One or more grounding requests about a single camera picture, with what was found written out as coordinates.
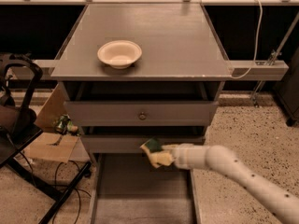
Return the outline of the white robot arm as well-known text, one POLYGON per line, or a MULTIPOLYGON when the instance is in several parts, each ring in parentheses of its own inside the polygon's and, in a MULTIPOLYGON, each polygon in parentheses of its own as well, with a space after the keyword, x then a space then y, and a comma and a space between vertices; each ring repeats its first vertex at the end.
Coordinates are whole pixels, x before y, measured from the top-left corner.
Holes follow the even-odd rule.
POLYGON ((155 168, 174 164, 184 170, 211 170, 244 188, 282 224, 299 224, 299 199, 250 170, 227 147, 161 145, 157 140, 150 139, 140 148, 155 168))

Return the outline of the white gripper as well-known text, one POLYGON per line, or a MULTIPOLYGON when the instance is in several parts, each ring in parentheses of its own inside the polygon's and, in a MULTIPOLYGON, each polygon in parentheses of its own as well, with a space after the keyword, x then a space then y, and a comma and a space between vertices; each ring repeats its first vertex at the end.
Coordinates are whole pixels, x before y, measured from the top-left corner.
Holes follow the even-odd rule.
POLYGON ((150 163, 154 168, 160 166, 170 166, 175 164, 179 169, 190 170, 192 167, 189 164, 190 155, 192 150, 192 144, 172 144, 163 145, 161 152, 151 153, 147 145, 143 144, 140 148, 148 155, 150 163))

